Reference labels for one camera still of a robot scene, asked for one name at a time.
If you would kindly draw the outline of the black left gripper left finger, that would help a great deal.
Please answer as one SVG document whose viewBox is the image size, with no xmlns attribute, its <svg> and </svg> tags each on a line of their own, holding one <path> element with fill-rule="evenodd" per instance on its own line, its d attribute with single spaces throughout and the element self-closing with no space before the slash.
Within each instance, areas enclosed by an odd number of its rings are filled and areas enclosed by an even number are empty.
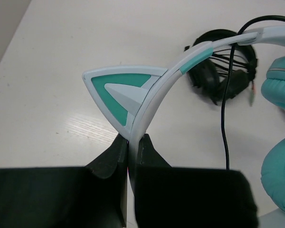
<svg viewBox="0 0 285 228">
<path fill-rule="evenodd" d="M 86 166 L 0 168 L 0 228 L 124 228 L 128 142 Z"/>
</svg>

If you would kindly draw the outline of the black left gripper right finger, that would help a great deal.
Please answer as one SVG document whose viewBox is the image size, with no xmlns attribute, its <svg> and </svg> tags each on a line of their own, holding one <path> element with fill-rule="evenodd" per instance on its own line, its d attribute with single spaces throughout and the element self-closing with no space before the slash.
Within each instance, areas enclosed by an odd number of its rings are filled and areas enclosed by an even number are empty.
<svg viewBox="0 0 285 228">
<path fill-rule="evenodd" d="M 170 166 L 149 135 L 139 143 L 134 188 L 141 228 L 256 228 L 249 182 L 234 170 Z"/>
</svg>

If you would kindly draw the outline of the teal cat ear headphones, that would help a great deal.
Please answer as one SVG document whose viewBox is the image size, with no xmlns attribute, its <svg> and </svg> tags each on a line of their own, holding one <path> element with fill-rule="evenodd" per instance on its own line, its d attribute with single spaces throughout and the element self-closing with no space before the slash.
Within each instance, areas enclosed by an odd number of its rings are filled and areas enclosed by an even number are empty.
<svg viewBox="0 0 285 228">
<path fill-rule="evenodd" d="M 174 83 L 219 47 L 257 43 L 285 47 L 285 26 L 255 28 L 229 38 L 201 42 L 185 51 L 167 68 L 111 66 L 83 73 L 83 81 L 95 103 L 111 125 L 129 142 L 131 184 L 135 183 L 134 161 L 139 141 Z M 285 211 L 285 139 L 266 156 L 261 180 L 273 202 Z"/>
</svg>

